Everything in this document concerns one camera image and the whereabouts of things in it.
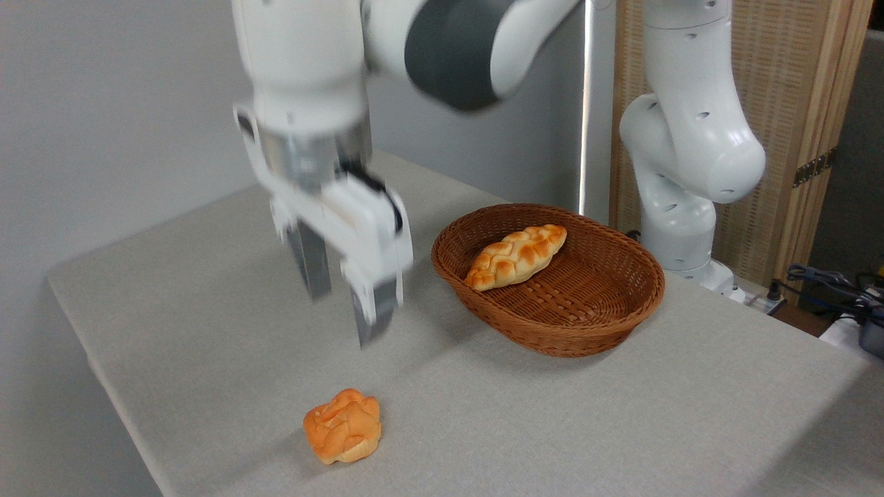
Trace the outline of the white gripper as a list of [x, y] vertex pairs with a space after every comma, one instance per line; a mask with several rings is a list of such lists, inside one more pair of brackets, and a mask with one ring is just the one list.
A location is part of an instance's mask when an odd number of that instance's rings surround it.
[[389, 327], [403, 303], [402, 277], [413, 264], [401, 196], [370, 175], [369, 148], [357, 125], [341, 135], [307, 139], [260, 126], [249, 105], [233, 109], [247, 157], [271, 196], [271, 216], [290, 245], [313, 301], [331, 293], [326, 248], [340, 255], [351, 289], [360, 347]]

